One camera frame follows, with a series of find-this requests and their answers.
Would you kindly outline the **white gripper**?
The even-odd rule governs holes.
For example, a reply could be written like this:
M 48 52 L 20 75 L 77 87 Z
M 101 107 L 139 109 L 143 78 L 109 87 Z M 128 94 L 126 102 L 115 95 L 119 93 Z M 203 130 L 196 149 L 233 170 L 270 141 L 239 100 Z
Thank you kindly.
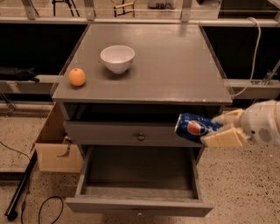
M 240 147 L 247 142 L 247 134 L 256 144 L 277 145 L 277 101 L 262 101 L 245 110 L 239 108 L 224 112 L 212 119 L 226 125 L 203 136 L 200 141 L 206 147 Z M 227 124 L 239 125 L 236 128 Z

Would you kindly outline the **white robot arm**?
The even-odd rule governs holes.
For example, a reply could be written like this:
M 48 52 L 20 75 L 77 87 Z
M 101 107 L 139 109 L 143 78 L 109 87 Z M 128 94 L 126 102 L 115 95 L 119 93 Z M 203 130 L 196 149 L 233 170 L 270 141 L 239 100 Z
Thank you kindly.
M 222 125 L 200 140 L 206 147 L 239 147 L 254 144 L 280 144 L 280 102 L 262 101 L 246 109 L 218 115 L 213 122 Z

